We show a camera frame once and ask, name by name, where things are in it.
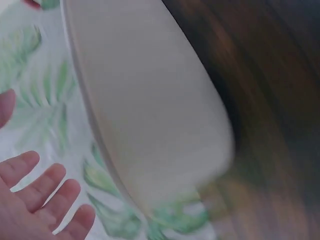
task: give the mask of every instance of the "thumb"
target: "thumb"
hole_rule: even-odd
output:
[[[0,94],[0,128],[10,119],[16,104],[16,94],[13,89]]]

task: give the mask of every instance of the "hand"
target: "hand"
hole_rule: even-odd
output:
[[[13,90],[0,94],[0,128],[11,117],[15,99]],[[95,220],[95,210],[89,205],[82,205],[61,232],[52,234],[80,193],[79,183],[68,179],[45,204],[66,175],[61,164],[53,164],[24,189],[10,191],[39,159],[35,151],[28,151],[0,162],[0,239],[84,240]]]

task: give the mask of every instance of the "leaf print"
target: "leaf print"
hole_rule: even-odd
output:
[[[32,136],[39,131],[39,125],[41,124],[44,115],[45,113],[41,112],[39,116],[36,117],[31,126],[27,128],[27,130],[15,144],[15,147],[17,147],[18,149],[23,148],[29,142],[29,140],[32,139]]]
[[[43,131],[41,132],[41,135],[39,137],[39,141],[37,144],[38,146],[43,146],[46,143],[46,141],[48,140],[48,138],[52,132],[57,109],[58,109],[57,107],[54,107],[53,111],[51,113],[49,113],[49,117],[47,118],[47,125],[43,129]]]
[[[43,10],[54,9],[59,6],[60,0],[35,0]]]
[[[95,143],[92,144],[91,146],[91,153],[95,159],[95,161],[101,166],[103,167],[104,169],[106,168],[106,165],[105,165],[105,162],[104,160],[102,159],[101,155],[100,155],[100,152],[99,152],[99,149],[97,147],[97,145]]]
[[[10,88],[20,76],[27,60],[41,43],[41,34],[36,26],[18,28],[0,40],[0,83],[2,91]]]
[[[37,74],[35,71],[32,72],[32,79],[30,83],[30,93],[33,96],[33,99],[35,100],[36,104],[38,106],[42,105],[41,97],[40,97],[40,92],[39,92],[39,86],[38,86],[38,81],[37,81]]]
[[[20,95],[21,95],[21,98],[23,99],[23,101],[29,106],[29,107],[32,107],[32,103],[31,103],[31,100],[30,100],[30,97],[29,97],[29,94],[27,93],[27,88],[25,86],[20,86]]]
[[[49,64],[43,75],[38,75],[37,71],[33,70],[30,74],[30,81],[24,81],[20,85],[16,96],[16,106],[18,111],[23,114],[19,116],[21,118],[24,118],[23,115],[28,117],[32,111],[37,119],[28,119],[33,131],[37,131],[35,134],[27,129],[16,143],[17,148],[24,147],[28,143],[28,138],[33,136],[36,139],[32,142],[37,143],[37,147],[52,138],[57,143],[58,153],[60,155],[65,153],[69,144],[66,102],[72,97],[76,86],[76,81],[70,74],[68,67],[67,61],[64,60],[58,67],[57,77],[52,78],[52,67]],[[11,126],[22,127],[20,124],[12,124]]]
[[[209,221],[207,211],[198,214],[184,213],[185,202],[173,202],[153,211],[152,221],[165,229],[171,229],[180,234],[191,234],[199,230]]]
[[[115,197],[120,196],[118,189],[108,173],[104,170],[94,168],[87,160],[83,162],[83,178],[85,182],[93,188],[102,190]]]
[[[146,237],[148,240],[173,240],[164,235],[162,232],[161,226],[154,222],[149,221],[148,222],[148,229],[146,231]]]
[[[96,214],[108,236],[125,240],[133,240],[137,237],[142,223],[131,209],[126,208],[123,211],[115,211],[89,193],[87,195],[96,208]]]
[[[2,54],[15,58],[18,62],[25,62],[27,56],[36,50],[41,43],[41,33],[34,25],[18,28],[0,41]]]
[[[67,106],[64,103],[62,105],[61,115],[58,122],[58,138],[59,138],[59,151],[63,153],[68,144],[67,133]]]
[[[66,99],[70,99],[71,96],[73,95],[74,89],[77,86],[76,80],[72,77],[71,79],[71,83],[69,85],[69,87],[66,90]]]
[[[68,64],[67,64],[67,61],[63,61],[58,71],[58,76],[57,76],[56,86],[55,86],[55,96],[57,101],[61,100],[67,78],[68,78]]]
[[[51,67],[48,65],[43,76],[43,88],[46,101],[51,105]]]

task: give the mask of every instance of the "finger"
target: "finger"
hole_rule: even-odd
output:
[[[34,214],[47,224],[51,231],[54,231],[74,204],[80,190],[80,185],[76,180],[68,179],[53,197]]]
[[[95,221],[95,210],[90,205],[82,205],[69,224],[56,236],[59,240],[84,240]]]
[[[15,194],[24,202],[28,211],[34,213],[43,206],[65,175],[65,167],[55,163],[34,182]]]
[[[8,188],[12,188],[34,169],[39,159],[38,153],[27,151],[19,156],[0,162],[0,178]]]
[[[0,128],[2,128],[10,119],[16,104],[15,91],[9,89],[0,94]]]

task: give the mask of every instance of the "wooden table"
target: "wooden table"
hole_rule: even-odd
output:
[[[232,169],[202,190],[218,235],[320,239],[320,1],[163,2],[235,133]]]

